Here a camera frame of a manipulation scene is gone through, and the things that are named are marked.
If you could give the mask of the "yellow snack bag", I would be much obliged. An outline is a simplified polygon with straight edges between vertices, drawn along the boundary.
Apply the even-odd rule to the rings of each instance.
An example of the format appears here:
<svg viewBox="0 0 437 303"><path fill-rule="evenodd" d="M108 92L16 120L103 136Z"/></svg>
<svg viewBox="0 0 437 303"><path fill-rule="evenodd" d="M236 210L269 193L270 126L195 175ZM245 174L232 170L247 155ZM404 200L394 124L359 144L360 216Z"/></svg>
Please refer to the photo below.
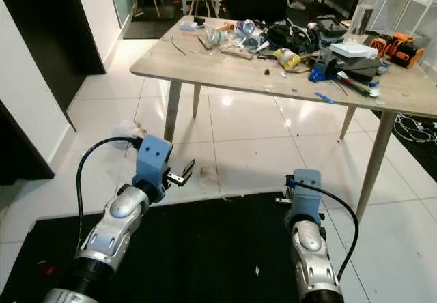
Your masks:
<svg viewBox="0 0 437 303"><path fill-rule="evenodd" d="M275 57L285 71L290 71L302 63L302 57L290 49L277 49L272 53L272 56Z"/></svg>

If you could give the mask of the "light wooden table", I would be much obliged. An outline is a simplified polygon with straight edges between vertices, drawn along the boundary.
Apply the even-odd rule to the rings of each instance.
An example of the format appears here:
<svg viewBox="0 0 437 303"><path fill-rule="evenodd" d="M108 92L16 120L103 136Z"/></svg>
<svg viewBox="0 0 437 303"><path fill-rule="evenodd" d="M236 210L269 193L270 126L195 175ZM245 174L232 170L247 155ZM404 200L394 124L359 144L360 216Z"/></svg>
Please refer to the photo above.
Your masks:
<svg viewBox="0 0 437 303"><path fill-rule="evenodd" d="M264 74L265 69L270 70L270 75ZM282 76L281 66L274 61L247 60L206 51L193 33L177 27L166 32L136 60L130 71L168 82L163 126L154 134L172 142L183 138L177 118L185 85L193 87L193 109L199 106L199 93L204 87L228 91L231 97L274 102L272 112L234 110L222 115L221 121L212 126L213 138L218 142L252 141L254 130L270 130L275 126L281 126L290 136L302 136L308 126L334 120L339 112L343 112L346 122L353 120L358 111L381 112L373 144L363 151L367 167L350 196L359 218L369 204L378 200L375 189L380 170L388 162L385 153L397 116L437 119L437 81L419 67L390 71L380 86L380 96L368 98L328 81L310 82L302 73ZM325 103L314 93L322 93L336 103Z"/></svg>

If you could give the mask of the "black gear pile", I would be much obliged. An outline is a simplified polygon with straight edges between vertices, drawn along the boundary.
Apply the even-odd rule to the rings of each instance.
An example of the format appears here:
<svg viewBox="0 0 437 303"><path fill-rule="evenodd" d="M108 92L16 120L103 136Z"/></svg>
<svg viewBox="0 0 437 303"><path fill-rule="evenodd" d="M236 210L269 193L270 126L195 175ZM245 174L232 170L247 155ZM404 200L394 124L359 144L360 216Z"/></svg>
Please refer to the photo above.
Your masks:
<svg viewBox="0 0 437 303"><path fill-rule="evenodd" d="M291 22L275 23L266 30L266 37L279 48L290 49L300 55L314 53L325 49L331 44L341 43L346 37L322 37L315 28L315 23L298 27Z"/></svg>

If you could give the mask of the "crumpled white plastic bag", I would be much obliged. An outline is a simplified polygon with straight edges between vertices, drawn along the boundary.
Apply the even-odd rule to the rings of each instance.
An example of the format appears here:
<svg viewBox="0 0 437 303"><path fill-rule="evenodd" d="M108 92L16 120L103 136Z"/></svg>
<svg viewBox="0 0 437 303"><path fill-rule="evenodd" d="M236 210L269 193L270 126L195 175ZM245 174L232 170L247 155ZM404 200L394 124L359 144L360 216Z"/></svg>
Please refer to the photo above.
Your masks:
<svg viewBox="0 0 437 303"><path fill-rule="evenodd" d="M113 143L119 145L131 144L134 147L140 147L146 132L139 122L122 120L113 128L111 134Z"/></svg>

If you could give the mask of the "black floor mat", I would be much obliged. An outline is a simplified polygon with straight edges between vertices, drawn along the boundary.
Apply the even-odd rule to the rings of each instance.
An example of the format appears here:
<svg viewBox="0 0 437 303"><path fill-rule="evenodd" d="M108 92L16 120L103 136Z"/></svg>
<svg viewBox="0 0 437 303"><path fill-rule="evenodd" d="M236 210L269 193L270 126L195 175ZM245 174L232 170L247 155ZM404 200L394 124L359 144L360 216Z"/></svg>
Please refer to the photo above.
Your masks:
<svg viewBox="0 0 437 303"><path fill-rule="evenodd" d="M142 0L143 15L132 19L127 31L123 33L125 39L159 39L183 17L187 16L187 10L183 9L182 0L163 0L163 5L159 6L160 15L153 6L153 1ZM231 19L228 9L222 3L218 8L218 17ZM300 25L307 23L310 19L308 10L295 10L287 7L287 16L293 23Z"/></svg>
<svg viewBox="0 0 437 303"><path fill-rule="evenodd" d="M299 303L280 192L150 207L99 303ZM74 256L76 216L38 220L0 303L41 303Z"/></svg>

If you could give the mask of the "tall clear plastic bottle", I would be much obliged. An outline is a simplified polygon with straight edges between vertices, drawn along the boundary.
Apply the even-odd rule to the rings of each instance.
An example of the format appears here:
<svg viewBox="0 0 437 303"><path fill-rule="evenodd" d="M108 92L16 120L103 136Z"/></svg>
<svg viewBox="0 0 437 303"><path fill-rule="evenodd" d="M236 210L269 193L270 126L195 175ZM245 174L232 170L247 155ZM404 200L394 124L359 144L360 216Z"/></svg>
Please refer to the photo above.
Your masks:
<svg viewBox="0 0 437 303"><path fill-rule="evenodd" d="M352 22L349 28L350 35L363 35L367 31L376 3L377 0L358 0L352 19L350 19L350 22Z"/></svg>

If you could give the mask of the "flat white box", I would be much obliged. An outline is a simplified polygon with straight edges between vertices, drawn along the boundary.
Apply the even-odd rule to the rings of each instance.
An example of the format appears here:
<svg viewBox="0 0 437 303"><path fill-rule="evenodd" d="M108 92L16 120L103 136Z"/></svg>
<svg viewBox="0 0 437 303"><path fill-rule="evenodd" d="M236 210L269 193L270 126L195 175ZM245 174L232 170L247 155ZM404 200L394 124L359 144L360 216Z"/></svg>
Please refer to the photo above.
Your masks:
<svg viewBox="0 0 437 303"><path fill-rule="evenodd" d="M334 43L331 44L330 50L332 53L347 57L347 59L358 59L365 57L366 59L377 59L380 51L374 47L359 43Z"/></svg>

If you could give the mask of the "white shelf unit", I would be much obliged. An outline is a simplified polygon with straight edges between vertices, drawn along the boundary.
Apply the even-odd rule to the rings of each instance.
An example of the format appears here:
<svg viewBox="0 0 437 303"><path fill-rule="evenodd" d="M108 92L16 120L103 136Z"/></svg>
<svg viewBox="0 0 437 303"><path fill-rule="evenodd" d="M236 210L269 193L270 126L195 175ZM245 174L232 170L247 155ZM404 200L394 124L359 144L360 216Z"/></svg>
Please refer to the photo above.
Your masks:
<svg viewBox="0 0 437 303"><path fill-rule="evenodd" d="M373 0L366 31L404 32L425 39L419 65L437 72L437 0Z"/></svg>

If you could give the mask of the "orange black power tool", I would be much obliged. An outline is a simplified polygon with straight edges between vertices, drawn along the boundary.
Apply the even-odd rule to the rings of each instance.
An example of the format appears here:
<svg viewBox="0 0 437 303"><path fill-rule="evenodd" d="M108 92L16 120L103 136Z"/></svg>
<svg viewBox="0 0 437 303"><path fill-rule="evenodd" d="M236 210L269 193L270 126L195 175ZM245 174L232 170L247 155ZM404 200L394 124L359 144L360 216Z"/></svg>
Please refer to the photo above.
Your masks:
<svg viewBox="0 0 437 303"><path fill-rule="evenodd" d="M402 32L387 35L377 35L367 43L369 47L378 51L380 59L388 59L394 65L412 68L424 55L425 48L415 37Z"/></svg>

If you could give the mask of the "green red striped tool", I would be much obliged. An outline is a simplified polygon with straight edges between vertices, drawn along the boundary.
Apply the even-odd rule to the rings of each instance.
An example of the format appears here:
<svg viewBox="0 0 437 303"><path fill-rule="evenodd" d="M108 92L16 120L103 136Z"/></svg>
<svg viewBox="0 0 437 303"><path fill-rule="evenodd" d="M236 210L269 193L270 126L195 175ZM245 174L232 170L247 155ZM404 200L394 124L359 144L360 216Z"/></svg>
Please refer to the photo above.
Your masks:
<svg viewBox="0 0 437 303"><path fill-rule="evenodd" d="M353 88L354 90L358 91L359 93L367 96L367 97L378 97L380 96L380 90L378 90L375 87L369 87L369 85L363 85L359 83L358 81L354 81L354 79L350 78L345 72L340 71L337 73L337 80L343 84L346 85L346 87Z"/></svg>

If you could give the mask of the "dark grey machine block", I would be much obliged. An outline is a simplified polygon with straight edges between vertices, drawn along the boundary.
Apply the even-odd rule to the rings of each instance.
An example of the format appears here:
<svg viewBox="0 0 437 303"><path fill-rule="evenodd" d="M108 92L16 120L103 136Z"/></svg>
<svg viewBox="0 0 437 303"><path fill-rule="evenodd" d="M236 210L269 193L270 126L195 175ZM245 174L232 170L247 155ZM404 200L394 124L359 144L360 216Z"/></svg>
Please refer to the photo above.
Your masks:
<svg viewBox="0 0 437 303"><path fill-rule="evenodd" d="M315 60L314 69L321 72L327 79L339 78L343 72L347 78L353 81L368 83L377 74L380 62L368 57L344 57L334 51L324 49L321 56Z"/></svg>

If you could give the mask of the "flat wooden stick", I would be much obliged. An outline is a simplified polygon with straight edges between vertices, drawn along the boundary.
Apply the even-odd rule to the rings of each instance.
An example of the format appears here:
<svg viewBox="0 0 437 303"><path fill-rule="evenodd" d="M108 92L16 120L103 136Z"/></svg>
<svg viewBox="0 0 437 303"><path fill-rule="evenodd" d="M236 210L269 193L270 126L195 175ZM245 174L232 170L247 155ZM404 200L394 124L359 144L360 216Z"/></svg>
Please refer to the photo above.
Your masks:
<svg viewBox="0 0 437 303"><path fill-rule="evenodd" d="M229 46L229 47L222 48L221 53L234 57L240 57L241 59L247 59L247 60L251 60L254 58L254 54L251 53L249 50L241 49L240 47L236 47L236 46Z"/></svg>

